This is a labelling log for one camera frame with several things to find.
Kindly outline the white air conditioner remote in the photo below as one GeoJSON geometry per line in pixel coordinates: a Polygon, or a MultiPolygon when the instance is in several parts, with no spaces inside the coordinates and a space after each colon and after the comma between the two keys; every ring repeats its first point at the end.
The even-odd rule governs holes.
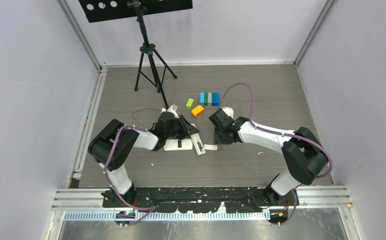
{"type": "Polygon", "coordinates": [[[190,139],[192,141],[192,145],[198,156],[204,155],[206,153],[205,147],[199,135],[199,130],[196,128],[195,124],[190,125],[190,139]]]}

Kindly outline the long white battery cover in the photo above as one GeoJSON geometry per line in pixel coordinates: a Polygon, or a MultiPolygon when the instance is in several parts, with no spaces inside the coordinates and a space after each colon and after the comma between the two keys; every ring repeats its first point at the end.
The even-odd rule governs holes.
{"type": "Polygon", "coordinates": [[[218,146],[217,145],[214,145],[214,144],[204,144],[204,149],[206,151],[217,151],[218,150],[218,146]]]}

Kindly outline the white remote with red keypad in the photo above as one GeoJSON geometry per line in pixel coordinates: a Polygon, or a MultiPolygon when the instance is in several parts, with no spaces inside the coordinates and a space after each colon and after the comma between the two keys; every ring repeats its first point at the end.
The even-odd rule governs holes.
{"type": "Polygon", "coordinates": [[[193,143],[190,138],[186,139],[168,139],[163,147],[164,151],[189,151],[193,149],[193,143]]]}

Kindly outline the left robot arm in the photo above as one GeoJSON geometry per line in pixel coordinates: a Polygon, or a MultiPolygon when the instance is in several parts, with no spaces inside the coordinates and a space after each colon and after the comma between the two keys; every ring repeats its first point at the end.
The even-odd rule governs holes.
{"type": "Polygon", "coordinates": [[[150,129],[111,120],[88,145],[88,153],[100,165],[115,200],[122,207],[134,202],[134,184],[128,176],[125,161],[133,148],[158,151],[167,140],[184,140],[200,131],[183,115],[164,111],[150,129]]]}

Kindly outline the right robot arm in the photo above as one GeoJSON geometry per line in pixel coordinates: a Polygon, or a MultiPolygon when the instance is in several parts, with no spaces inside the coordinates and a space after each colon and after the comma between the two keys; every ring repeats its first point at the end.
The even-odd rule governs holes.
{"type": "Polygon", "coordinates": [[[284,158],[287,169],[265,189],[266,198],[272,205],[280,205],[296,187],[312,184],[323,168],[331,165],[327,151],[308,128],[277,129],[246,117],[233,119],[228,111],[228,108],[219,108],[209,117],[217,144],[254,144],[273,150],[284,158]]]}

